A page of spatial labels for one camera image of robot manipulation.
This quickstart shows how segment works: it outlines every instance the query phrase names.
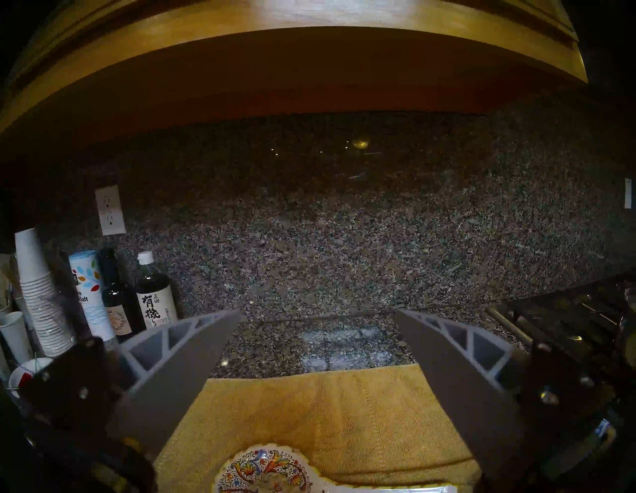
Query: outlet cover plate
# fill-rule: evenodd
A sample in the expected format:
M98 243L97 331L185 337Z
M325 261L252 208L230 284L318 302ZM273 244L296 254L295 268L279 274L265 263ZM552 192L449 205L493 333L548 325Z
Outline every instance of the outlet cover plate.
M99 223L102 226L102 234L123 235L126 234L126 225L123 222L121 201L119 198L119 186L107 186L95 190Z

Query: screw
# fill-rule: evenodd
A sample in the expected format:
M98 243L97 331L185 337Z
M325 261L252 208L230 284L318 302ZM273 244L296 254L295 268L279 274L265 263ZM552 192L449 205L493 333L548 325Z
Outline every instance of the screw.
M544 404L549 406L558 405L558 396L554 392L551 392L547 387L539 393L539 397L541 398L541 402Z
M579 378L579 382L581 383L581 385L583 385L584 387L593 387L594 386L594 380L592 380L590 377L588 377L587 375L583 375L581 378Z

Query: ceramic plate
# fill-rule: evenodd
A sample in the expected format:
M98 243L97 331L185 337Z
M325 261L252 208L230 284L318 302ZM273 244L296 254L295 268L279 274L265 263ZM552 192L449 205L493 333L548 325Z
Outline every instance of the ceramic plate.
M255 445L227 461L212 493L456 493L451 485L365 487L335 483L320 475L299 451L270 443Z

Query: black bottle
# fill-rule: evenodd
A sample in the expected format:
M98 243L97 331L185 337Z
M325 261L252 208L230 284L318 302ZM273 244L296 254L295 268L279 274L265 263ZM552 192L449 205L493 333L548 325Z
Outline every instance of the black bottle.
M146 328L176 322L177 310L170 289L168 276L155 265L151 251L137 255L139 271L135 278L135 291Z
M105 287L102 301L108 312L117 341L124 342L146 329L141 317L139 305L128 284L120 279L117 259L112 248L99 251L99 263L102 267Z

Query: white bowl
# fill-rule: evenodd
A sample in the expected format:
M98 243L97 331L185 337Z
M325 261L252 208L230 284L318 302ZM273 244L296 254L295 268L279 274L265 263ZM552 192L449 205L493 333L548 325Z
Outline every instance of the white bowl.
M53 362L51 358L35 358L35 359L30 359L28 361L25 361L20 366L18 366L18 368L16 368L11 374L11 376L9 377L10 389L15 389L18 387L18 384L20 383L20 379L22 378L22 375L24 375L25 373L30 373L31 375L36 374L36 361L38 362L37 363L38 371L46 368L48 365L50 365ZM18 395L16 391L11 391L11 393L18 399L20 398L20 396Z

